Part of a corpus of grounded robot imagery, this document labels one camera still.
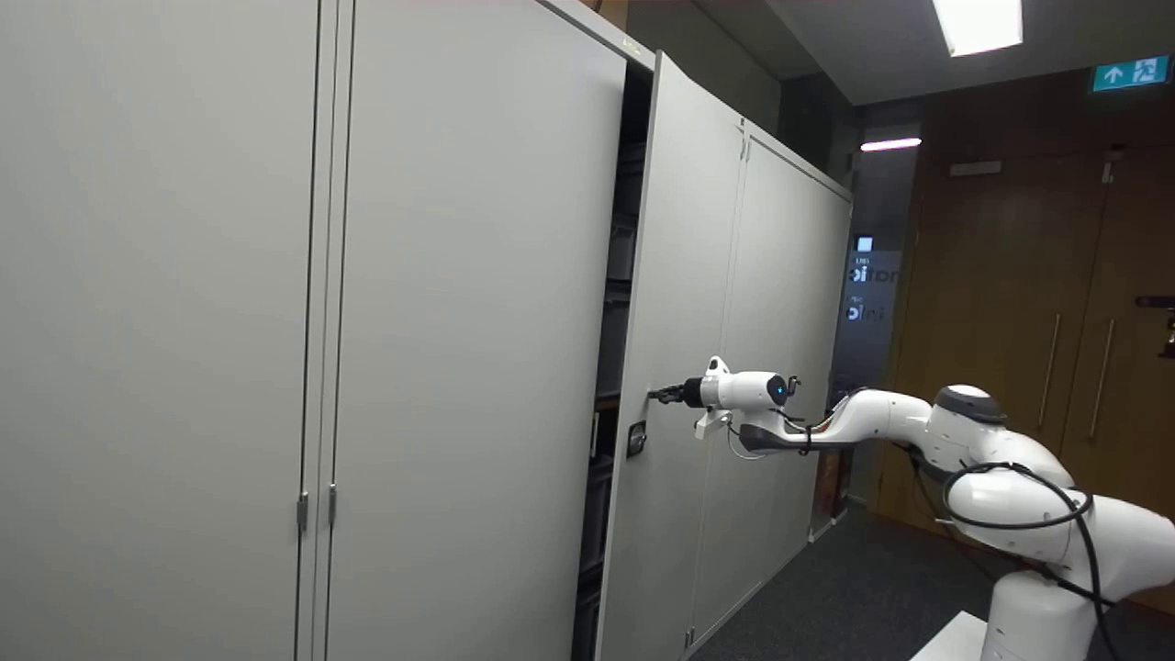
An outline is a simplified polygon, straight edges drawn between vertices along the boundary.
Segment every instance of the gray floor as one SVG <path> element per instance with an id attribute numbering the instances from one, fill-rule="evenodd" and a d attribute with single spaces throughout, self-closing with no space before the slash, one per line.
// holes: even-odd
<path id="1" fill-rule="evenodd" d="M 959 609 L 986 614 L 996 569 L 991 554 L 847 511 L 699 661 L 907 661 Z M 1175 618 L 1116 609 L 1109 624 L 1120 661 L 1175 661 Z"/>

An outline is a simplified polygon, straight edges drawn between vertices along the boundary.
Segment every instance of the exit sign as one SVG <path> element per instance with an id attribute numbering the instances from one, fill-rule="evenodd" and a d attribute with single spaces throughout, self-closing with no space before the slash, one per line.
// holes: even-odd
<path id="1" fill-rule="evenodd" d="M 1131 57 L 1094 67 L 1094 92 L 1153 87 L 1172 82 L 1172 57 Z"/>

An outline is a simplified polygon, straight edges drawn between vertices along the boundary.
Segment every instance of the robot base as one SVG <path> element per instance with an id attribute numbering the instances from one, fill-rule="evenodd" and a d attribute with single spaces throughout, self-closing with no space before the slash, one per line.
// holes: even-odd
<path id="1" fill-rule="evenodd" d="M 937 630 L 915 661 L 1081 661 L 1096 614 L 1038 574 L 1008 574 L 991 591 L 991 624 L 972 614 Z"/>

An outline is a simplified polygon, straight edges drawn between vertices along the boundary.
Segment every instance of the ceiling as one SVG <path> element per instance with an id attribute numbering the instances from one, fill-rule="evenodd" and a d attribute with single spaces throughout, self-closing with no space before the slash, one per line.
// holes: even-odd
<path id="1" fill-rule="evenodd" d="M 1028 46 L 986 57 L 947 57 L 928 0 L 710 3 L 776 12 L 743 34 L 745 46 L 801 44 L 854 105 L 1175 51 L 1175 0 L 1024 0 Z"/>

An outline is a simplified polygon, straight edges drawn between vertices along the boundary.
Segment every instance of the white robotic arm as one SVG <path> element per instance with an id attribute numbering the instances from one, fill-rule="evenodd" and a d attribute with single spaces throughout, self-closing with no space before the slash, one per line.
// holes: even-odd
<path id="1" fill-rule="evenodd" d="M 950 524 L 996 552 L 1038 560 L 996 582 L 983 661 L 1071 661 L 1090 645 L 1104 602 L 1175 579 L 1175 524 L 1144 507 L 1085 494 L 1038 439 L 1006 428 L 996 400 L 947 385 L 937 405 L 863 388 L 827 421 L 797 421 L 787 400 L 797 380 L 771 369 L 729 369 L 721 356 L 701 377 L 659 388 L 658 400 L 733 414 L 750 451 L 820 451 L 860 439 L 896 439 L 941 471 Z"/>

